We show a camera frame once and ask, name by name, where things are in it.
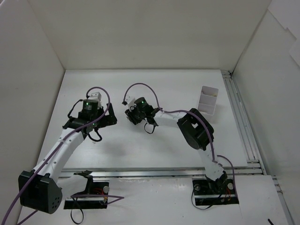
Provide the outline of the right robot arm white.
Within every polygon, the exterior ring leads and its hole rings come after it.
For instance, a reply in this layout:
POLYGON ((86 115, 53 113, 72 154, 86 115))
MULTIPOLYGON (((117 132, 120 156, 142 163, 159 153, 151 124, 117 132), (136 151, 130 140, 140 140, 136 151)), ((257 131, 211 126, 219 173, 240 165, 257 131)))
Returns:
POLYGON ((154 128, 178 128, 187 144, 201 156, 209 191, 218 193, 224 188, 227 174, 216 159, 213 146, 214 129, 197 109, 164 111, 160 107, 149 105, 144 97, 135 99, 130 96, 125 97, 122 104, 128 107, 125 114, 134 125, 144 120, 154 128))

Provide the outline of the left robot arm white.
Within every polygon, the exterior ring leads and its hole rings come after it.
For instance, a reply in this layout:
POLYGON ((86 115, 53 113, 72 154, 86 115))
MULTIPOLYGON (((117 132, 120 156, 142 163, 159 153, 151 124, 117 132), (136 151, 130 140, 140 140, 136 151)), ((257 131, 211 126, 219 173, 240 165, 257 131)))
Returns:
POLYGON ((59 139, 46 157, 30 172, 23 171, 20 174, 20 204, 53 214, 62 201, 77 192, 84 197, 90 196, 94 190, 90 175, 77 172, 66 181, 59 182, 60 173, 90 132, 116 123, 117 118, 111 103, 104 109, 98 100, 83 100, 82 110, 76 118, 69 116, 59 139))

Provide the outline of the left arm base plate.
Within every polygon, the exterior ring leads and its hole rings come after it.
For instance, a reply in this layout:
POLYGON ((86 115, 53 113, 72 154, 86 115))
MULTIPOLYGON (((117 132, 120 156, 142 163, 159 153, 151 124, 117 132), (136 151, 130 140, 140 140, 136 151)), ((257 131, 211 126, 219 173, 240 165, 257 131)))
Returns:
POLYGON ((106 209, 108 203, 108 197, 102 195, 109 194, 109 182, 108 181, 96 181, 90 184, 89 188, 73 194, 83 195, 84 197, 75 198, 77 202, 74 202, 72 198, 68 198, 64 201, 65 210, 82 209, 106 209))

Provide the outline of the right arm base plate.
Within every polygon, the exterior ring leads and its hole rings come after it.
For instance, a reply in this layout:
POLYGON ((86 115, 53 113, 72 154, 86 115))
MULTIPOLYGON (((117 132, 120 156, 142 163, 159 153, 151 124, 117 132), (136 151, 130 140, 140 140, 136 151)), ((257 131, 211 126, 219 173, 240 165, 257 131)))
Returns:
POLYGON ((206 210, 213 206, 239 204, 233 179, 228 179, 223 187, 216 192, 210 189, 208 181, 204 179, 192 180, 192 185, 192 204, 201 210, 206 210))

